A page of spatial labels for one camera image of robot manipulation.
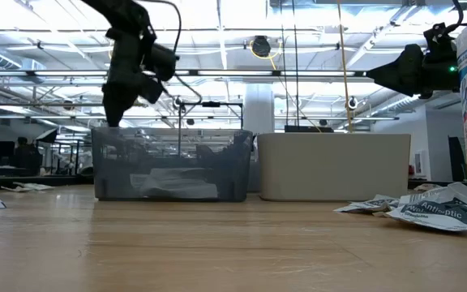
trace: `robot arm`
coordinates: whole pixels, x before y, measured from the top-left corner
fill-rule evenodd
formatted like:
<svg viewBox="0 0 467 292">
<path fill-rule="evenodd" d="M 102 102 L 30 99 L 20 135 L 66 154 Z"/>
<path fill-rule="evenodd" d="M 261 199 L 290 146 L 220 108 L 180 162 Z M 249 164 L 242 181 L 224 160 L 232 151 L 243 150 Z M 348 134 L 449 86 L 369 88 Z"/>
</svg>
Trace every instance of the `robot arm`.
<svg viewBox="0 0 467 292">
<path fill-rule="evenodd" d="M 111 24 L 106 33 L 114 49 L 106 84 L 102 88 L 105 116 L 118 127 L 126 110 L 138 96 L 156 103 L 163 86 L 176 71 L 175 53 L 155 44 L 156 34 L 147 11 L 133 0 L 82 0 Z M 145 75 L 151 71 L 154 75 Z"/>
</svg>

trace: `wooden table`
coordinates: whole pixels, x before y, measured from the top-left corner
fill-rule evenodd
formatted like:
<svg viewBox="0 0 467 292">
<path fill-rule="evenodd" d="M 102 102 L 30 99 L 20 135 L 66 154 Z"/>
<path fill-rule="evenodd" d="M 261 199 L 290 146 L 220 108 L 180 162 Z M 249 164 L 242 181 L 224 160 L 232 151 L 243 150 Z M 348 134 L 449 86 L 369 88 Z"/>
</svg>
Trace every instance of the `wooden table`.
<svg viewBox="0 0 467 292">
<path fill-rule="evenodd" d="M 0 292 L 467 291 L 467 234 L 342 203 L 98 202 L 0 191 Z"/>
</svg>

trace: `ceiling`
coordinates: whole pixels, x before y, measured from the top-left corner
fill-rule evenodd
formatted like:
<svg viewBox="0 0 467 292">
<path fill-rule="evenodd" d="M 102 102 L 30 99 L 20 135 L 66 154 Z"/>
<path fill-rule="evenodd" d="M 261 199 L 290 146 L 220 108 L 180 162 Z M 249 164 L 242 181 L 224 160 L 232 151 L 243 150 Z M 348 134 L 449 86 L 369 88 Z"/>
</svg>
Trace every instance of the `ceiling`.
<svg viewBox="0 0 467 292">
<path fill-rule="evenodd" d="M 295 0 L 294 12 L 291 0 L 283 1 L 282 12 L 278 4 L 275 5 L 278 3 L 275 0 L 173 2 L 182 15 L 182 33 L 177 50 L 181 56 L 177 64 L 179 70 L 267 71 L 274 69 L 272 63 L 276 69 L 288 71 L 338 71 L 343 68 L 342 51 L 339 48 L 340 22 L 336 5 L 332 4 L 334 1 Z M 467 1 L 461 2 L 467 9 Z M 345 61 L 350 71 L 366 71 L 391 62 L 399 56 L 405 45 L 425 45 L 422 33 L 433 24 L 443 21 L 451 24 L 457 20 L 457 13 L 450 0 L 347 0 L 343 3 L 341 18 L 345 27 Z M 174 9 L 160 3 L 141 2 L 141 5 L 148 10 L 156 29 L 156 42 L 172 48 L 178 30 Z M 391 25 L 391 21 L 395 21 L 396 26 Z M 464 22 L 467 22 L 467 10 Z M 18 64 L 24 64 L 24 59 L 31 59 L 44 66 L 40 68 L 48 70 L 106 70 L 112 49 L 111 40 L 105 37 L 108 28 L 107 20 L 80 0 L 35 0 L 26 3 L 22 0 L 0 0 L 0 54 Z M 456 37 L 460 31 L 461 28 L 458 28 L 452 35 Z M 250 42 L 255 36 L 268 38 L 272 46 L 271 55 L 275 55 L 272 62 L 257 58 L 250 51 Z M 57 79 L 49 79 L 64 83 L 73 80 L 81 84 L 89 82 L 88 86 L 39 86 L 33 83 L 18 86 L 15 80 L 18 79 L 0 78 L 1 100 L 30 102 L 40 97 L 39 101 L 44 103 L 65 100 L 99 103 L 102 98 L 98 85 L 103 82 L 102 78 L 80 76 L 66 79 L 59 76 Z M 229 78 L 185 77 L 184 80 L 193 84 L 193 88 L 205 100 L 230 102 L 242 102 L 246 84 L 249 83 L 244 79 Z M 285 87 L 279 80 L 271 82 L 276 97 L 276 115 L 285 114 Z M 297 87 L 304 114 L 345 114 L 343 79 L 334 82 L 308 79 L 299 80 L 298 84 L 294 78 L 288 79 L 290 95 L 296 94 Z M 196 101 L 195 95 L 177 81 L 171 81 L 167 88 L 172 95 L 182 96 L 186 101 Z M 358 110 L 361 112 L 368 110 L 365 106 L 371 109 L 384 102 L 404 98 L 368 80 L 349 83 L 348 93 L 365 101 Z M 126 115 L 174 114 L 171 98 L 162 97 L 161 100 L 154 106 L 133 108 Z M 103 113 L 101 107 L 91 106 L 73 110 L 45 106 L 27 110 L 38 114 L 61 115 Z M 296 110 L 291 109 L 289 113 L 294 115 Z M 194 114 L 232 117 L 223 121 L 197 122 L 194 127 L 239 127 L 239 121 L 234 119 L 231 109 L 196 109 Z M 62 121 L 53 118 L 49 120 L 62 124 Z M 122 125 L 171 127 L 171 122 L 131 119 Z"/>
</svg>

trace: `gray plastic bin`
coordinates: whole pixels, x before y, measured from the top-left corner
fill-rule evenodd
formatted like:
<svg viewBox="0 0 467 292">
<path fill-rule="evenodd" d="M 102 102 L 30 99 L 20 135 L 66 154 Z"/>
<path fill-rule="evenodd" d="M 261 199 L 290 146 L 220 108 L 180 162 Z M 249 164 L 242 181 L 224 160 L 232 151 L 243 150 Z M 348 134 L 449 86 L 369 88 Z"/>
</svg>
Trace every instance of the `gray plastic bin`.
<svg viewBox="0 0 467 292">
<path fill-rule="evenodd" d="M 246 199 L 252 134 L 240 130 L 92 130 L 99 200 Z"/>
</svg>

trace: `desk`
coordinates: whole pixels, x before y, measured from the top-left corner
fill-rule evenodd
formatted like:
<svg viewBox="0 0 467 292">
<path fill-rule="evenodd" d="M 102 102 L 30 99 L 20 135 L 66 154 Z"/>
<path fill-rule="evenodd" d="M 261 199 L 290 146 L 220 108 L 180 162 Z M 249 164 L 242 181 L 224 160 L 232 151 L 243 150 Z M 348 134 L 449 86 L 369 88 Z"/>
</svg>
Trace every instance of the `desk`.
<svg viewBox="0 0 467 292">
<path fill-rule="evenodd" d="M 467 234 L 343 203 L 98 202 L 0 191 L 0 292 L 467 291 Z"/>
</svg>

